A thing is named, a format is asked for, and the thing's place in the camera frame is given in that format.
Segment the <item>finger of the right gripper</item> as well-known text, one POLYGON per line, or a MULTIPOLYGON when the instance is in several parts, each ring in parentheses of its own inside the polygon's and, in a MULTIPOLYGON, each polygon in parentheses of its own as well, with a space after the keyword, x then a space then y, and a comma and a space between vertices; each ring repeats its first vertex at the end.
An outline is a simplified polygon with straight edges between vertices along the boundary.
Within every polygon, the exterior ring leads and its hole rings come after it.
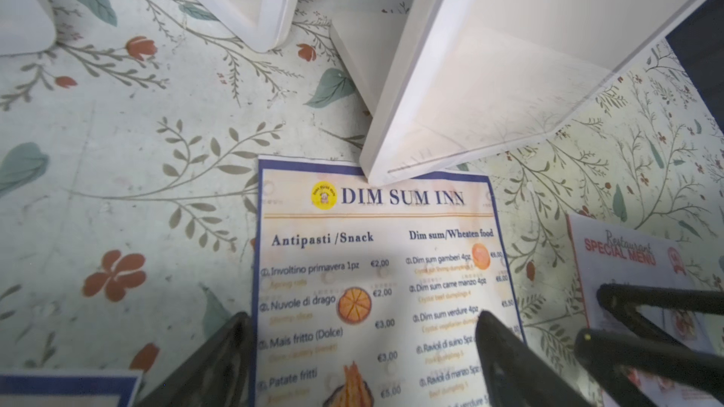
POLYGON ((584 329, 576 337, 579 364, 614 401, 648 401, 624 369, 640 369, 723 400, 723 359, 683 346, 584 329))
POLYGON ((682 345, 682 342, 637 312, 637 307, 723 316, 722 292, 604 284, 598 288, 596 298, 600 307, 638 337, 671 345, 682 345))

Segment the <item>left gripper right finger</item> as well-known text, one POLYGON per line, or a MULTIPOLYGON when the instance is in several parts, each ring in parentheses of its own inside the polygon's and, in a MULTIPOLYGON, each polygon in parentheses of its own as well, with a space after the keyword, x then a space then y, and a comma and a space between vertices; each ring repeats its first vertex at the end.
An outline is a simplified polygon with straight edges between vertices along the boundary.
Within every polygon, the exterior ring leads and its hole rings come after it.
POLYGON ((492 406, 590 407, 493 313, 479 315, 475 343, 492 406))

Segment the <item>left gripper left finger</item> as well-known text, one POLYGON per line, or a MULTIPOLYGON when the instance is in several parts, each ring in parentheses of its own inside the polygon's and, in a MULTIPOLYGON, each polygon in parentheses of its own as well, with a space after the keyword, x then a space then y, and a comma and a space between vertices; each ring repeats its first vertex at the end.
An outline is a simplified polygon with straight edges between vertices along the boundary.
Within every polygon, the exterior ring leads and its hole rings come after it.
POLYGON ((240 406, 251 370, 252 318, 235 314, 138 406, 240 406))

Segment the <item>dim sum menu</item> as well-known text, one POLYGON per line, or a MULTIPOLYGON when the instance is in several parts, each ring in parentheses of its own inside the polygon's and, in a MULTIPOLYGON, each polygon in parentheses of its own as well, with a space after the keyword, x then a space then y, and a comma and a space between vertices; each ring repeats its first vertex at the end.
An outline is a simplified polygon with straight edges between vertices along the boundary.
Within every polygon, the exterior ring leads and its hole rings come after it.
POLYGON ((489 405, 478 318, 522 322, 488 177, 264 156, 258 181, 252 405, 489 405))
POLYGON ((2 406, 132 406, 140 370, 2 370, 2 406))

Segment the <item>pink special menu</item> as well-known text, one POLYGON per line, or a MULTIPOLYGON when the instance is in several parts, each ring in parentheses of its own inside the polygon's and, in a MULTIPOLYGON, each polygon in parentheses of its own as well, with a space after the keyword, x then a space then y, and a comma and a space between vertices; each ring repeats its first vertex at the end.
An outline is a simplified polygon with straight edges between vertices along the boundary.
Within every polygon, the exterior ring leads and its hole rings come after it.
POLYGON ((679 245, 567 218, 586 329, 575 355, 606 406, 720 406, 723 360, 703 325, 723 313, 720 291, 697 290, 679 245))

